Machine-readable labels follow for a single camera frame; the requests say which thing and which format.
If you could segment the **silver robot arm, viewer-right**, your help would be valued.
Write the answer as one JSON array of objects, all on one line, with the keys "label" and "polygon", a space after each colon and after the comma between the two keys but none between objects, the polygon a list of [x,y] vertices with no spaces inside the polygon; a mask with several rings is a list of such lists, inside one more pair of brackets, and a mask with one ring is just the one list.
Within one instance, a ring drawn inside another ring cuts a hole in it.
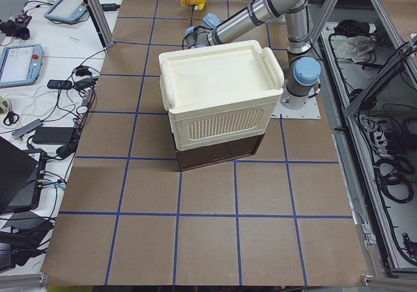
[{"label": "silver robot arm, viewer-right", "polygon": [[189,27],[183,41],[186,47],[198,48],[230,43],[272,18],[285,16],[287,53],[304,55],[312,49],[309,33],[308,0],[253,0],[233,16],[221,22],[213,13],[200,25]]}]

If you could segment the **white arm base plate, viewer-right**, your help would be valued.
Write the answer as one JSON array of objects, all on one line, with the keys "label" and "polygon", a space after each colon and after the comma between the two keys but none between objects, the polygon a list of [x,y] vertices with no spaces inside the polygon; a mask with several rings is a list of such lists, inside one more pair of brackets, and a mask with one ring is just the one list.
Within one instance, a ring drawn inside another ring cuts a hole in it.
[{"label": "white arm base plate, viewer-right", "polygon": [[317,98],[313,96],[314,92],[314,89],[310,89],[308,96],[296,97],[284,91],[271,117],[273,119],[319,120],[321,114]]}]

